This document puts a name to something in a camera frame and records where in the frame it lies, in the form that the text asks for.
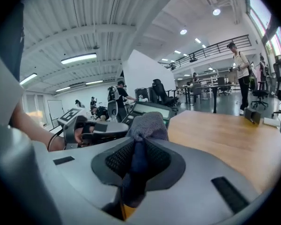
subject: computer screen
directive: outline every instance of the computer screen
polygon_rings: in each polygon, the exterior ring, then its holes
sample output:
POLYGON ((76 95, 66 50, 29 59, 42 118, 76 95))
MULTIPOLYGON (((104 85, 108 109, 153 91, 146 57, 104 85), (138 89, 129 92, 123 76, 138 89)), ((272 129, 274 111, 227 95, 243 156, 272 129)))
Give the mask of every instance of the computer screen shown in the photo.
POLYGON ((134 111, 140 112, 140 113, 160 112, 164 118, 168 118, 169 114, 170 114, 169 110, 162 109, 159 107, 146 106, 143 104, 136 104, 134 111))

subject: black slot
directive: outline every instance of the black slot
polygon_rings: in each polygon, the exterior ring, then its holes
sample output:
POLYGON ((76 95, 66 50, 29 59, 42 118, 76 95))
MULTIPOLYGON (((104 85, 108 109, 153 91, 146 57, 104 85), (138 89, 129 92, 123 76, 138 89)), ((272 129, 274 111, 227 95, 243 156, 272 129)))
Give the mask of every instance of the black slot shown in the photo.
POLYGON ((240 212, 249 205, 249 202, 225 177, 214 178, 211 182, 234 213, 240 212))
POLYGON ((53 162, 55 163, 55 165, 59 165, 59 164, 62 164, 62 163, 71 162, 73 160, 75 160, 73 157, 68 156, 68 157, 63 157, 63 158, 55 159, 55 160, 53 160, 53 162))

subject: white shirt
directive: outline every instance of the white shirt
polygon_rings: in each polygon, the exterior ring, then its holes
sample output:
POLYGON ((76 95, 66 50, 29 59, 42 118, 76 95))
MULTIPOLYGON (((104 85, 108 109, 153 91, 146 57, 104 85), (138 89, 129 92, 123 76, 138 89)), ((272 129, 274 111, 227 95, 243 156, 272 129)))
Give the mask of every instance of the white shirt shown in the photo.
POLYGON ((245 57, 245 55, 242 52, 237 51, 237 55, 234 54, 234 62, 235 62, 236 68, 239 67, 237 69, 237 78, 238 79, 249 75, 249 70, 247 67, 241 69, 241 67, 243 67, 244 64, 248 62, 247 58, 245 57))

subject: standing desk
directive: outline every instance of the standing desk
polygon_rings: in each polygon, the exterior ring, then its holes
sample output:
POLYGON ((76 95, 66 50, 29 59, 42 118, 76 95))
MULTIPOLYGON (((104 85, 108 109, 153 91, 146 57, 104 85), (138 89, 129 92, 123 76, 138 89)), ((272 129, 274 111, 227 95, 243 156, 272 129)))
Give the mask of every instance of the standing desk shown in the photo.
POLYGON ((281 174, 281 133, 241 116, 184 111, 171 118, 169 140, 208 152, 240 172, 258 193, 281 174))

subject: gray cloth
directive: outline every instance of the gray cloth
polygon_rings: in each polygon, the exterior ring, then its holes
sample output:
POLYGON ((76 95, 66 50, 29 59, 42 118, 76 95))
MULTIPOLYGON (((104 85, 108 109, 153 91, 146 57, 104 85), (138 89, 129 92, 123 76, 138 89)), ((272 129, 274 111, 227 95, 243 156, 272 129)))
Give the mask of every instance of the gray cloth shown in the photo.
POLYGON ((168 132, 160 112, 147 112, 134 118, 126 136, 141 142, 146 137, 168 141, 168 132))

